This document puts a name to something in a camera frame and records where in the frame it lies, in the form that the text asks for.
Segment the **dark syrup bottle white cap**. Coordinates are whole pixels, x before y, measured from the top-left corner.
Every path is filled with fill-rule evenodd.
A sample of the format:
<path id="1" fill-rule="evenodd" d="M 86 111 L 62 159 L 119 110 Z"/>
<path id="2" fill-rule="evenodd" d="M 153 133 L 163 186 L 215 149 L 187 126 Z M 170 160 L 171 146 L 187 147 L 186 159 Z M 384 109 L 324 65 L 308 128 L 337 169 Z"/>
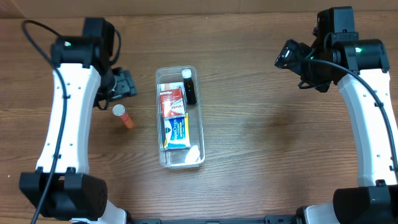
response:
<path id="1" fill-rule="evenodd" d="M 192 71 L 190 69 L 182 70 L 183 84 L 185 89 L 185 96 L 188 105 L 195 105 L 197 103 L 195 95 L 195 87 L 192 79 Z"/>

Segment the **orange tablet tube white cap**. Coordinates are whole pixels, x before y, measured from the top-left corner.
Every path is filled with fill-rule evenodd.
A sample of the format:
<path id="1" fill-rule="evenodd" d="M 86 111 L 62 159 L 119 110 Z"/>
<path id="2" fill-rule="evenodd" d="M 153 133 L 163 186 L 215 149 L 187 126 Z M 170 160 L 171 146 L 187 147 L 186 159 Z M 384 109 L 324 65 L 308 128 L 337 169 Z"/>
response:
<path id="1" fill-rule="evenodd" d="M 131 117 L 126 111 L 126 108 L 123 105 L 114 105 L 112 112 L 124 123 L 126 128 L 132 129 L 134 127 L 134 122 L 132 121 Z"/>

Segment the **white blue plaster box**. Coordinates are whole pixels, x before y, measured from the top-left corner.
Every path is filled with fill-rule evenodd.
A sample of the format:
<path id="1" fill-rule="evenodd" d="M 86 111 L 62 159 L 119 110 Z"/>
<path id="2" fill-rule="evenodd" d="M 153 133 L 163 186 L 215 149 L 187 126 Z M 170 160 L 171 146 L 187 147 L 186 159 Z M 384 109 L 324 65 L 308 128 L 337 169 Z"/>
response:
<path id="1" fill-rule="evenodd" d="M 184 91 L 184 84 L 183 82 L 173 82 L 173 83 L 161 83 L 159 84 L 159 90 L 160 91 L 166 91 L 166 90 L 173 90 L 173 89 L 181 89 Z"/>

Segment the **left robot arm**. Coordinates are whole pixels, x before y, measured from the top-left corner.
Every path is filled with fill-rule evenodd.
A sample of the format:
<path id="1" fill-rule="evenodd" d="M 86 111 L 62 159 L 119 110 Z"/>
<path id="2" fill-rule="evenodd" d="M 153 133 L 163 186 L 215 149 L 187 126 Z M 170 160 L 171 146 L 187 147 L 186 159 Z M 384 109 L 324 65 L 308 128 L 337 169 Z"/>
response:
<path id="1" fill-rule="evenodd" d="M 58 35 L 44 55 L 53 73 L 53 103 L 44 148 L 33 172 L 23 172 L 21 192 L 39 217 L 72 223 L 131 223 L 109 201 L 107 184 L 90 175 L 88 140 L 95 108 L 135 96 L 128 70 L 116 66 L 119 31 L 102 17 L 87 17 L 80 36 Z"/>

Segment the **blue yellow lozenge box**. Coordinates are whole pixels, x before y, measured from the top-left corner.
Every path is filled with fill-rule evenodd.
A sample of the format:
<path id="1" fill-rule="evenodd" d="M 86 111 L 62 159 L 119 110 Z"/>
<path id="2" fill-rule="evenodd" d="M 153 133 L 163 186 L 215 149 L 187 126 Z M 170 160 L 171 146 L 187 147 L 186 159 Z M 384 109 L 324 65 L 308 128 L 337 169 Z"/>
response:
<path id="1" fill-rule="evenodd" d="M 189 118 L 184 116 L 164 120 L 165 149 L 185 149 L 190 147 Z"/>

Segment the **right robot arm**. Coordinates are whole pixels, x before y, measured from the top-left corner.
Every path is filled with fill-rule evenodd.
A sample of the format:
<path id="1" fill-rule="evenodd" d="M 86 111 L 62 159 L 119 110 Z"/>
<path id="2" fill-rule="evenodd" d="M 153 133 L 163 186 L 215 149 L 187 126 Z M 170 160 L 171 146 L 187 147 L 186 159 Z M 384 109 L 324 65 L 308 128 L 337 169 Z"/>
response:
<path id="1" fill-rule="evenodd" d="M 299 88 L 321 93 L 336 85 L 348 109 L 358 157 L 358 186 L 337 189 L 331 202 L 301 207 L 276 223 L 396 223 L 397 124 L 389 61 L 379 39 L 359 38 L 350 6 L 317 15 L 312 45 L 289 39 L 275 65 L 300 77 Z"/>

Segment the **red white medicine box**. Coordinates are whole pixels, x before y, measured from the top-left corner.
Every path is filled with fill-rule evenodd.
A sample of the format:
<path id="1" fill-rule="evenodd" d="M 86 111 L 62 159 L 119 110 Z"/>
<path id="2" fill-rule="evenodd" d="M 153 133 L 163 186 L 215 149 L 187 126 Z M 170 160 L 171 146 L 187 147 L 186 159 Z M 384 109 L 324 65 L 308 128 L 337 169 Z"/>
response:
<path id="1" fill-rule="evenodd" d="M 159 97 L 164 119 L 177 118 L 185 115 L 185 102 L 180 88 L 161 91 Z"/>

